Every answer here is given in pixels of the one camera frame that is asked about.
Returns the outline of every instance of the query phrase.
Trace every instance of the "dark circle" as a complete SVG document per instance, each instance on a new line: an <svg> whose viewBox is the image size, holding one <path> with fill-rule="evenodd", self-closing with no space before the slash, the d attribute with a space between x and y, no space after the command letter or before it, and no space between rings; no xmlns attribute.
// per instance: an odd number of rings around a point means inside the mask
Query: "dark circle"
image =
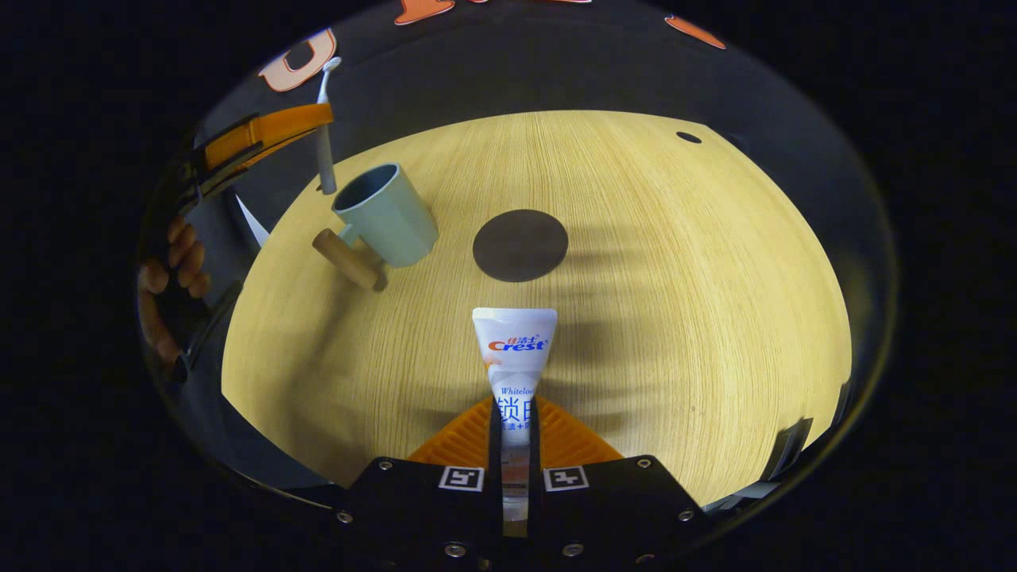
<svg viewBox="0 0 1017 572"><path fill-rule="evenodd" d="M697 137L692 133L686 133L684 131L678 131L677 135L690 142L703 142L703 139Z"/></svg>
<svg viewBox="0 0 1017 572"><path fill-rule="evenodd" d="M561 264L567 249L565 227L547 213L528 209L501 213L473 239L477 266L504 282L540 278Z"/></svg>

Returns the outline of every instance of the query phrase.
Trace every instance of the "human hand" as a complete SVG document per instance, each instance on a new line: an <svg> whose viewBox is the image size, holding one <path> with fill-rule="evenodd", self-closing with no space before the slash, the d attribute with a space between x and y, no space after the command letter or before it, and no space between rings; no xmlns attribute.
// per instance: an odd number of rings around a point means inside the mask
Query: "human hand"
<svg viewBox="0 0 1017 572"><path fill-rule="evenodd" d="M194 227L186 224L183 217L176 217L167 229L170 244L168 263L170 268L178 268L177 282L187 290L192 298L200 298L212 287L212 276L201 272L204 264L204 244L197 240ZM141 333L145 342L156 351L163 365L172 369L183 350L173 339L166 323L159 314L156 296L166 290L170 273L161 262L152 258L141 265L137 277L137 306L141 320Z"/></svg>

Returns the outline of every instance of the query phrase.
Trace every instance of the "white toothbrush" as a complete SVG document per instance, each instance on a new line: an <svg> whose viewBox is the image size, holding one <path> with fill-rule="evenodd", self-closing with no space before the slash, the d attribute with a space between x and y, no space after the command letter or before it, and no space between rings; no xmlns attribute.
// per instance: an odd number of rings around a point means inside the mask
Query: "white toothbrush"
<svg viewBox="0 0 1017 572"><path fill-rule="evenodd" d="M328 76L334 69L339 67L339 63L342 61L343 58L336 56L324 62L324 66L321 68L324 74L321 76L321 89L318 90L317 103L328 103L328 94L325 92L325 87L328 84ZM327 124L317 128L317 160L318 174L321 178L321 192L323 194L332 194L336 192L336 173L332 170L332 145L328 142Z"/></svg>

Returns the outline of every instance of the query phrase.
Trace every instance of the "orange letter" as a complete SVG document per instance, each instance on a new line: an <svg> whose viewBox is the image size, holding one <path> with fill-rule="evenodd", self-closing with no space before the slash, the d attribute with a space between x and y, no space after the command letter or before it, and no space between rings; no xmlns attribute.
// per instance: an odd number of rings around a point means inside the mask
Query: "orange letter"
<svg viewBox="0 0 1017 572"><path fill-rule="evenodd" d="M396 25L406 25L428 16L447 12L456 2L453 0L402 0L403 13L396 18Z"/></svg>
<svg viewBox="0 0 1017 572"><path fill-rule="evenodd" d="M289 92L313 77L318 71L321 71L324 62L336 55L336 37L332 35L331 30L322 30L305 40L305 42L311 47L313 54L311 55L311 61L307 62L300 69L292 69L290 67L290 63L286 61L286 56L290 55L289 50L287 50L285 54L276 58L275 61L264 66L264 69L258 72L258 75L264 77L270 88L277 92Z"/></svg>
<svg viewBox="0 0 1017 572"><path fill-rule="evenodd" d="M683 32L684 34L687 34L689 36L692 36L693 38L700 40L702 42L706 42L707 44L713 46L714 48L720 48L721 50L727 49L727 46L725 46L724 43L721 42L720 40L717 40L717 37L714 36L713 34L710 34L709 32L703 30L702 27L692 22L685 21L675 16L674 14L671 14L671 17L664 18L664 21L670 24L670 26L673 27L674 30L677 30L678 32Z"/></svg>

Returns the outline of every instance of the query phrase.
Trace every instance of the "orange strap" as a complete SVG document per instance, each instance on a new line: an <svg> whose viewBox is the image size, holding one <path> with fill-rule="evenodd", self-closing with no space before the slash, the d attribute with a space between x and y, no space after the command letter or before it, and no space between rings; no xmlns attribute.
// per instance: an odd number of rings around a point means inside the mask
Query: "orange strap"
<svg viewBox="0 0 1017 572"><path fill-rule="evenodd" d="M245 169L332 120L332 106L326 103L302 105L255 117L210 141L204 147L205 166L212 171L241 151L261 141L261 153L238 167Z"/></svg>

